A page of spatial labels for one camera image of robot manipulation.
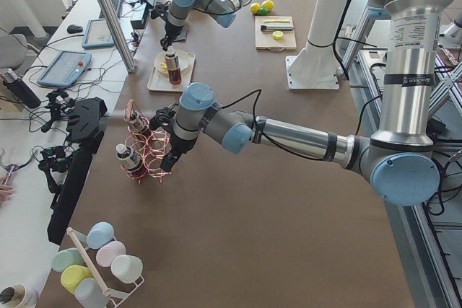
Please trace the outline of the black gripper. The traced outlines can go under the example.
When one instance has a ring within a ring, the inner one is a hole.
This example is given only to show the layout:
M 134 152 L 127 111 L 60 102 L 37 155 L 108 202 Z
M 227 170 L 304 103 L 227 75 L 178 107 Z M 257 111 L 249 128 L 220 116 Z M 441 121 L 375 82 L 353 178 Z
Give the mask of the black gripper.
M 160 44 L 163 50 L 167 50 L 183 31 L 183 26 L 173 25 L 169 22 L 165 23 L 165 36 L 161 39 Z
M 164 172 L 171 172 L 174 164 L 182 154 L 186 154 L 195 146 L 197 138 L 185 140 L 176 134 L 170 135 L 170 152 L 168 152 L 160 163 L 160 169 Z

